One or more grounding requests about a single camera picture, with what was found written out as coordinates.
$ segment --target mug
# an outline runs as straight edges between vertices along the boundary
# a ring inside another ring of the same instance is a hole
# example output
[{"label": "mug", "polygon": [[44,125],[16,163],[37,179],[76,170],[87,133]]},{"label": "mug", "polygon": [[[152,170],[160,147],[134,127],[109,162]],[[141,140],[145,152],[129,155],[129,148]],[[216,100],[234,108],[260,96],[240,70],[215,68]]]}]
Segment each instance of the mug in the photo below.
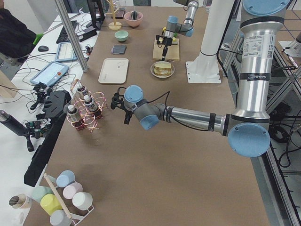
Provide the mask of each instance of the mug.
[{"label": "mug", "polygon": [[45,195],[40,203],[41,207],[51,216],[54,211],[62,210],[62,206],[54,194]]},{"label": "mug", "polygon": [[32,198],[40,203],[42,198],[47,194],[53,194],[50,187],[37,186],[32,191]]},{"label": "mug", "polygon": [[56,179],[56,184],[59,187],[66,187],[75,181],[75,175],[71,170],[65,170]]},{"label": "mug", "polygon": [[82,192],[82,191],[83,191],[83,186],[78,182],[74,182],[64,188],[63,196],[66,199],[72,199],[76,193]]},{"label": "mug", "polygon": [[92,205],[92,195],[87,192],[78,192],[72,198],[72,203],[80,210],[87,210]]},{"label": "mug", "polygon": [[14,209],[27,209],[32,206],[32,199],[25,194],[18,194],[9,200],[9,204]]},{"label": "mug", "polygon": [[69,226],[72,218],[68,218],[64,210],[56,210],[50,216],[50,224],[52,226]]}]

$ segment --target bowl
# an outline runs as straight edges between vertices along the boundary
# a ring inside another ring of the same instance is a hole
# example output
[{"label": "bowl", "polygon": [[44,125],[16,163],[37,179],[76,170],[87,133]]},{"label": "bowl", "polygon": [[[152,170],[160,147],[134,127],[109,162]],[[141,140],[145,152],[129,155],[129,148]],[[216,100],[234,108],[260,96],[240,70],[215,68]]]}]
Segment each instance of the bowl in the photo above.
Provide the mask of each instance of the bowl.
[{"label": "bowl", "polygon": [[131,27],[138,27],[141,24],[142,20],[143,20],[143,14],[141,12],[137,12],[137,14],[138,14],[137,15],[137,19],[136,20],[132,20],[131,13],[132,13],[132,11],[125,13],[124,14],[124,19],[125,19],[125,21],[127,22],[127,24],[129,26],[131,26]]},{"label": "bowl", "polygon": [[154,72],[154,66],[156,64],[160,64],[160,63],[168,63],[168,62],[167,61],[158,61],[158,62],[153,63],[152,66],[150,67],[150,72],[154,76],[156,76],[157,78],[161,78],[161,79],[165,79],[165,78],[168,78],[168,77],[172,76],[173,73],[174,73],[174,66],[173,66],[173,64],[171,64],[171,73],[169,75],[157,75],[157,74],[155,74],[155,72]]},{"label": "bowl", "polygon": [[128,32],[127,31],[118,31],[115,33],[115,38],[118,41],[126,41],[128,38]]}]

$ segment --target bread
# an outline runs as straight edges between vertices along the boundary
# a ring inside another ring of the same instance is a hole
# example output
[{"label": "bread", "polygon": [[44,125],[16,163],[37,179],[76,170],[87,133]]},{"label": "bread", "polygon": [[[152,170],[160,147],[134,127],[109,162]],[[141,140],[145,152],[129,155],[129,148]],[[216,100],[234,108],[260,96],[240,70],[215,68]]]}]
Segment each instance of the bread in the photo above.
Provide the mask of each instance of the bread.
[{"label": "bread", "polygon": [[169,76],[171,75],[171,64],[166,63],[157,63],[154,65],[154,73],[159,76]]}]

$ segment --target yellow cup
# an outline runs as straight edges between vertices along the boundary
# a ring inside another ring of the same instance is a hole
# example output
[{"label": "yellow cup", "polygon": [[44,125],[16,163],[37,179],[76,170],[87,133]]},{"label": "yellow cup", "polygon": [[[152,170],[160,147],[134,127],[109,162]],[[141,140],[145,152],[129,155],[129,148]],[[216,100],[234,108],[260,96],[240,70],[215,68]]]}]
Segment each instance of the yellow cup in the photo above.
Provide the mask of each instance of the yellow cup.
[{"label": "yellow cup", "polygon": [[46,211],[48,215],[51,214],[56,210],[62,210],[62,206],[59,203],[58,199],[54,194],[47,194],[41,200],[41,207]]}]

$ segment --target black keyboard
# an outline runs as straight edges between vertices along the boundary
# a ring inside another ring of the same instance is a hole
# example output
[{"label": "black keyboard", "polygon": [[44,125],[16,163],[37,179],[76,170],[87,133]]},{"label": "black keyboard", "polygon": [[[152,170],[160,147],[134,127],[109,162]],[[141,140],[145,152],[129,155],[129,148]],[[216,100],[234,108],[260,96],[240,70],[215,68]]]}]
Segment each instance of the black keyboard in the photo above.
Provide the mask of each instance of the black keyboard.
[{"label": "black keyboard", "polygon": [[[75,28],[77,26],[77,21],[76,20],[71,20],[71,24],[72,24],[73,29],[75,30]],[[63,27],[62,30],[61,30],[60,35],[58,36],[58,38],[56,40],[56,43],[58,44],[60,42],[65,42],[65,41],[69,41],[69,38],[68,38],[68,35],[67,35],[67,32],[66,32],[65,28]]]}]

